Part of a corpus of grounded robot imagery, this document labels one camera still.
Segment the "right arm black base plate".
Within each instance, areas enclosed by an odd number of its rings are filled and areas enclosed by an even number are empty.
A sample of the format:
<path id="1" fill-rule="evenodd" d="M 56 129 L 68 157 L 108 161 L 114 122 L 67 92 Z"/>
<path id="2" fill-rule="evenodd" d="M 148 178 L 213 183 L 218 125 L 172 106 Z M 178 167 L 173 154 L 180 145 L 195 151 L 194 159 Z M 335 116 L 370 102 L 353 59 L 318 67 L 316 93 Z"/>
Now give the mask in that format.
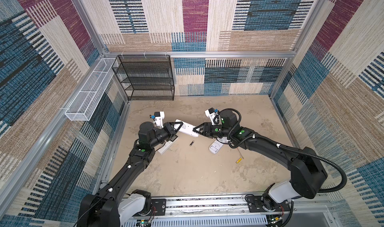
<path id="1" fill-rule="evenodd" d="M 266 213 L 266 212 L 289 212 L 291 210 L 290 203 L 283 201 L 278 204 L 269 197 L 245 195 L 245 201 L 248 205 L 250 213 Z"/>

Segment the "white remote control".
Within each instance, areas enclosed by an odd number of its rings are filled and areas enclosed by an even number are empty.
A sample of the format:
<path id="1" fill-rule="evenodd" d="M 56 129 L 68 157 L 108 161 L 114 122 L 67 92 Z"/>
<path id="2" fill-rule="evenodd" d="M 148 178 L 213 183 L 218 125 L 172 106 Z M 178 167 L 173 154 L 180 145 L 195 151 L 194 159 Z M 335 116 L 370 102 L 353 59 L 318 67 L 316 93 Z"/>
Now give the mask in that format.
<path id="1" fill-rule="evenodd" d="M 220 149 L 224 146 L 225 144 L 218 141 L 218 140 L 215 140 L 209 147 L 209 151 L 212 153 L 212 154 L 217 154 Z"/>
<path id="2" fill-rule="evenodd" d="M 199 137 L 199 134 L 193 131 L 194 128 L 195 128 L 195 126 L 183 121 L 183 125 L 178 130 L 178 132 L 187 134 L 187 135 L 192 136 L 192 137 Z"/>

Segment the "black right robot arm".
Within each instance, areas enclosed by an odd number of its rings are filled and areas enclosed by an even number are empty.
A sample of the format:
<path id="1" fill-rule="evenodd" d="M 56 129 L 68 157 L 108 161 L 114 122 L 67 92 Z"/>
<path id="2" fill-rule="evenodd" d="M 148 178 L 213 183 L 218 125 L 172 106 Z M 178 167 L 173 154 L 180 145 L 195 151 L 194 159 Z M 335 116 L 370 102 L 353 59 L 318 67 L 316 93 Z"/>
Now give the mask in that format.
<path id="1" fill-rule="evenodd" d="M 271 185 L 265 191 L 265 199 L 275 203 L 294 198 L 313 199 L 318 193 L 340 191 L 347 184 L 346 173 L 336 163 L 317 155 L 309 147 L 300 149 L 287 146 L 243 127 L 241 119 L 242 116 L 237 110 L 227 108 L 218 112 L 211 122 L 196 126 L 193 131 L 209 138 L 225 137 L 230 148 L 257 152 L 290 171 L 290 179 Z M 340 173 L 342 179 L 337 186 L 328 189 L 322 187 L 328 178 L 324 163 Z"/>

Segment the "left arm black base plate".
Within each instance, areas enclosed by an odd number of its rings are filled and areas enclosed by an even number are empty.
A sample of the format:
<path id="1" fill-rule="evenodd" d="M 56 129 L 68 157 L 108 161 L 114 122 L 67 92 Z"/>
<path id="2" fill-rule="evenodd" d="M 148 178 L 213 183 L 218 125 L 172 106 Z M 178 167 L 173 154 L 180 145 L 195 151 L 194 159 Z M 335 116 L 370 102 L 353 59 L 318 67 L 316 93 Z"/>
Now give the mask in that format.
<path id="1" fill-rule="evenodd" d="M 166 207 L 166 199 L 152 199 L 149 211 L 143 211 L 139 216 L 145 218 L 164 216 L 166 214 Z"/>

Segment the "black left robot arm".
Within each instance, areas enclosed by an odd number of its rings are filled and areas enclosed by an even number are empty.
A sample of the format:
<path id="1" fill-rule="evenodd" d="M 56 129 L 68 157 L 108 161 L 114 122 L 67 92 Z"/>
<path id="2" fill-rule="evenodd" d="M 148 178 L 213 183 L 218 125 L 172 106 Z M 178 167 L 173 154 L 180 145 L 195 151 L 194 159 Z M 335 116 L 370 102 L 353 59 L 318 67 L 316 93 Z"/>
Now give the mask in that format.
<path id="1" fill-rule="evenodd" d="M 86 195 L 80 204 L 76 227 L 120 227 L 135 214 L 151 211 L 151 194 L 136 190 L 124 196 L 135 179 L 148 167 L 155 156 L 155 147 L 174 137 L 183 126 L 166 122 L 157 128 L 152 122 L 140 125 L 139 138 L 134 142 L 129 158 L 120 171 L 96 194 Z"/>

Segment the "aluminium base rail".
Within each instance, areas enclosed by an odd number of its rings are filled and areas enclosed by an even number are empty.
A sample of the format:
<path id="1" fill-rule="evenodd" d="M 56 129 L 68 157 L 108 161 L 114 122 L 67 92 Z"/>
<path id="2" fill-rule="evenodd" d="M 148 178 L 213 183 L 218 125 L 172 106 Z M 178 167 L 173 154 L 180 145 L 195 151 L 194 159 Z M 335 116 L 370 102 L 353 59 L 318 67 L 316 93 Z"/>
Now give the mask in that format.
<path id="1" fill-rule="evenodd" d="M 135 214 L 121 227 L 335 227 L 325 196 L 314 200 L 286 200 L 287 212 L 250 213 L 245 195 L 259 193 L 200 196 L 152 197 L 166 199 L 166 214 L 145 218 Z"/>

